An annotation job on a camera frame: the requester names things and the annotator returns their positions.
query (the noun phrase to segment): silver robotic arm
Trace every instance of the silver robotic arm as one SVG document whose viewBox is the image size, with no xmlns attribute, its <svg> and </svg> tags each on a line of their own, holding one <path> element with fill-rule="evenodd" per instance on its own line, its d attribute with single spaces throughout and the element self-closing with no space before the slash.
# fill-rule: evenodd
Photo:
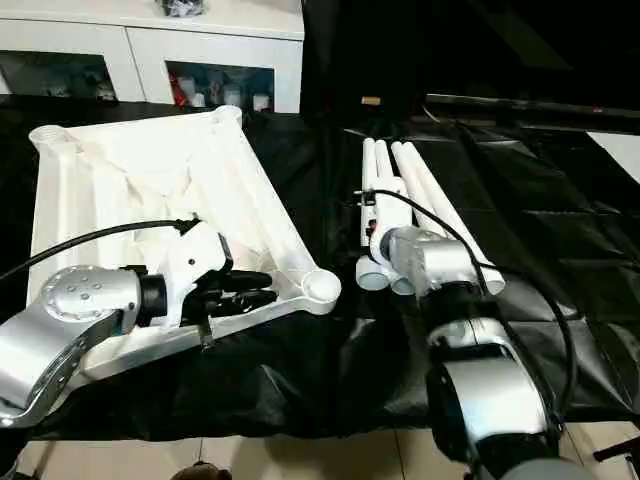
<svg viewBox="0 0 640 480">
<path fill-rule="evenodd" d="M 415 226 L 376 232 L 424 319 L 434 439 L 474 478 L 588 479 L 558 456 L 559 425 L 484 296 L 465 246 Z"/>
<path fill-rule="evenodd" d="M 161 275 L 94 266 L 55 274 L 35 302 L 0 327 L 1 425 L 38 424 L 88 350 L 166 313 Z"/>
</svg>

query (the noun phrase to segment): robotic arm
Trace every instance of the robotic arm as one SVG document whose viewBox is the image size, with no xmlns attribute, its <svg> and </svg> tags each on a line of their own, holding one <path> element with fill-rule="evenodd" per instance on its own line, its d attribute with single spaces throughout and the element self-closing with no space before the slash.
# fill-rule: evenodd
<svg viewBox="0 0 640 480">
<path fill-rule="evenodd" d="M 499 321 L 495 302 L 483 295 L 465 246 L 412 225 L 376 228 L 372 235 L 372 257 L 383 256 L 416 292 L 438 448 L 468 464 L 473 478 L 592 478 L 559 458 L 560 426 Z"/>
<path fill-rule="evenodd" d="M 95 266 L 54 274 L 31 305 L 0 325 L 0 430 L 40 423 L 84 355 L 110 337 L 152 321 L 168 330 L 195 324 L 207 347 L 209 317 L 275 301 L 275 292 L 262 290 L 271 285 L 268 274 L 232 266 L 224 237 L 197 223 L 169 249 L 159 274 Z"/>
</svg>

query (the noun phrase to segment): black fabric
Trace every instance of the black fabric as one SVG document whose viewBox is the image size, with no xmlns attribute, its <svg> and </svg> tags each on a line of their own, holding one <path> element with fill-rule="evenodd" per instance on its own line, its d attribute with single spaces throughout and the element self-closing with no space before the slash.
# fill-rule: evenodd
<svg viewBox="0 0 640 480">
<path fill-rule="evenodd" d="M 11 248 L 3 267 L 29 250 L 32 128 L 183 112 L 55 99 L 0 104 L 0 198 Z M 640 411 L 640 189 L 586 134 L 273 114 L 251 115 L 245 130 L 311 254 L 342 280 L 334 311 L 297 312 L 206 352 L 83 387 L 34 437 L 320 437 L 428 425 L 413 302 L 363 292 L 354 281 L 360 212 L 352 191 L 360 187 L 365 135 L 414 141 L 487 256 L 537 276 L 572 312 L 580 371 L 569 419 L 632 419 Z M 531 289 L 507 280 L 500 307 L 559 394 L 559 330 Z M 2 288 L 3 315 L 23 307 L 24 279 Z"/>
</svg>

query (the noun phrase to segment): black cable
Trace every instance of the black cable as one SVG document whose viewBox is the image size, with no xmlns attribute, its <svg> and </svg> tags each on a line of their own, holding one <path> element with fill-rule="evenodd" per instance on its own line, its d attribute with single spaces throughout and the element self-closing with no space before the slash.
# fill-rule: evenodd
<svg viewBox="0 0 640 480">
<path fill-rule="evenodd" d="M 564 341 L 564 346 L 565 346 L 565 351 L 567 356 L 567 364 L 566 364 L 567 379 L 564 386 L 564 390 L 562 392 L 560 404 L 556 407 L 556 414 L 558 416 L 558 421 L 560 421 L 561 423 L 564 422 L 566 413 L 569 407 L 571 406 L 571 401 L 573 399 L 573 394 L 577 384 L 578 366 L 576 361 L 576 350 L 575 350 L 575 344 L 573 341 L 573 334 L 571 333 L 571 329 L 569 328 L 567 319 L 562 313 L 562 310 L 560 309 L 558 304 L 555 302 L 555 300 L 553 300 L 552 295 L 550 295 L 547 292 L 546 288 L 540 282 L 535 280 L 532 276 L 519 272 L 515 269 L 509 268 L 509 267 L 496 267 L 494 265 L 480 263 L 476 258 L 475 254 L 473 253 L 473 250 L 471 249 L 467 241 L 462 237 L 462 235 L 460 235 L 451 225 L 449 225 L 447 222 L 442 220 L 440 217 L 438 217 L 437 215 L 434 215 L 433 213 L 431 213 L 430 211 L 422 207 L 420 204 L 414 202 L 410 198 L 407 198 L 404 195 L 393 192 L 391 190 L 369 190 L 365 193 L 374 194 L 374 195 L 375 194 L 388 195 L 390 197 L 397 198 L 398 200 L 410 205 L 415 210 L 417 210 L 424 216 L 428 217 L 430 220 L 440 225 L 452 237 L 454 237 L 456 240 L 462 243 L 465 249 L 467 250 L 469 259 L 471 260 L 471 264 L 473 265 L 473 268 L 476 271 L 476 275 L 478 277 L 478 283 L 480 284 L 480 288 L 483 294 L 487 295 L 489 292 L 487 289 L 487 282 L 484 278 L 484 274 L 482 273 L 482 268 L 488 268 L 491 270 L 496 270 L 501 273 L 518 276 L 521 279 L 523 279 L 525 282 L 529 283 L 535 290 L 537 290 L 540 293 L 540 295 L 549 305 L 549 308 L 551 308 L 551 311 L 556 317 L 556 321 L 558 323 L 558 326 L 560 327 L 560 332 L 562 334 L 562 338 Z M 522 341 L 518 332 L 516 332 L 515 329 L 509 324 L 509 322 L 507 322 L 502 318 L 499 318 L 498 320 L 504 327 L 507 335 L 509 335 L 509 337 L 514 341 L 518 350 L 520 350 L 521 353 L 525 356 L 525 361 L 529 364 L 530 368 L 533 370 L 534 375 L 538 377 L 540 382 L 543 382 L 545 389 L 548 391 L 547 396 L 549 396 L 550 399 L 553 399 L 553 388 L 551 387 L 551 385 L 549 384 L 549 381 L 545 377 L 543 370 L 540 366 L 540 363 L 537 361 L 535 356 L 531 353 L 531 351 Z"/>
<path fill-rule="evenodd" d="M 113 235 L 116 233 L 129 232 L 131 230 L 144 230 L 147 228 L 158 228 L 158 227 L 174 227 L 181 234 L 186 233 L 191 229 L 199 220 L 150 220 L 146 222 L 135 222 L 135 223 L 125 223 L 124 225 L 118 225 L 115 227 L 104 228 L 102 230 L 96 230 L 95 232 L 90 232 L 85 235 L 80 235 L 79 237 L 72 238 L 65 242 L 62 242 L 58 245 L 55 245 L 44 252 L 40 252 L 37 255 L 29 258 L 28 260 L 22 262 L 19 265 L 16 265 L 12 269 L 4 272 L 0 275 L 0 282 L 6 280 L 12 275 L 16 273 L 26 270 L 37 263 L 40 263 L 46 260 L 53 255 L 57 255 L 58 253 L 73 248 L 82 243 L 90 242 L 92 240 L 96 240 L 101 237 L 106 237 L 108 235 Z"/>
<path fill-rule="evenodd" d="M 560 331 L 562 333 L 565 355 L 567 357 L 567 381 L 560 398 L 560 405 L 558 407 L 560 417 L 564 419 L 567 411 L 571 407 L 571 401 L 573 399 L 573 394 L 578 382 L 578 362 L 576 346 L 573 340 L 573 333 L 571 332 L 571 328 L 569 327 L 567 318 L 565 317 L 564 313 L 562 313 L 562 309 L 558 306 L 558 303 L 553 300 L 552 295 L 547 291 L 546 287 L 531 275 L 502 265 L 496 266 L 481 263 L 480 266 L 482 268 L 496 270 L 506 275 L 520 277 L 520 279 L 524 280 L 526 283 L 528 283 L 538 291 L 547 305 L 549 305 L 549 308 L 553 312 L 553 315 L 556 317 L 556 322 L 558 323 L 558 326 L 560 327 Z"/>
<path fill-rule="evenodd" d="M 418 204 L 418 203 L 414 202 L 413 200 L 411 200 L 410 198 L 405 197 L 404 195 L 401 195 L 401 194 L 399 194 L 397 192 L 394 192 L 392 190 L 382 190 L 382 189 L 377 190 L 376 189 L 376 190 L 368 190 L 365 193 L 388 195 L 390 197 L 397 198 L 398 200 L 403 201 L 404 203 L 410 205 L 411 207 L 413 207 L 414 209 L 419 211 L 425 217 L 428 217 L 429 220 L 432 220 L 433 222 L 435 222 L 438 225 L 440 225 L 447 233 L 449 233 L 453 238 L 455 238 L 460 243 L 462 243 L 462 245 L 464 245 L 464 248 L 467 250 L 467 253 L 469 254 L 469 258 L 471 259 L 471 264 L 473 265 L 473 268 L 476 271 L 476 277 L 478 277 L 478 283 L 480 284 L 480 290 L 482 290 L 482 293 L 484 295 L 488 295 L 489 294 L 489 289 L 487 288 L 487 281 L 485 280 L 484 275 L 482 274 L 482 269 L 480 268 L 480 262 L 478 262 L 478 259 L 476 258 L 475 254 L 473 253 L 473 250 L 471 250 L 471 246 L 469 245 L 469 243 L 464 239 L 464 237 L 462 235 L 460 235 L 456 231 L 455 228 L 453 228 L 451 225 L 449 225 L 447 222 L 442 220 L 437 215 L 434 215 L 429 210 L 427 210 L 426 208 L 422 207 L 420 204 Z"/>
</svg>

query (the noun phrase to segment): white cabinet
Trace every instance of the white cabinet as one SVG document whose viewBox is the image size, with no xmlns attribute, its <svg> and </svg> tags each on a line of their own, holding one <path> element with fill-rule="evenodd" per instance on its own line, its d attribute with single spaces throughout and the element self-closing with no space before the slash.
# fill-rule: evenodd
<svg viewBox="0 0 640 480">
<path fill-rule="evenodd" d="M 180 72 L 193 72 L 198 65 L 204 68 L 196 79 L 198 90 L 218 98 L 207 98 L 207 104 L 240 96 L 242 106 L 251 108 L 252 96 L 261 95 L 277 112 L 298 112 L 301 41 L 141 28 L 129 28 L 128 33 L 149 102 L 173 103 L 169 73 L 180 77 Z"/>
<path fill-rule="evenodd" d="M 43 94 L 49 80 L 35 71 L 76 60 L 106 70 L 118 100 L 145 100 L 124 27 L 0 19 L 0 93 Z"/>
<path fill-rule="evenodd" d="M 120 101 L 298 112 L 303 42 L 301 0 L 205 0 L 192 18 L 154 0 L 0 0 L 0 93 L 91 97 L 104 83 Z"/>
</svg>

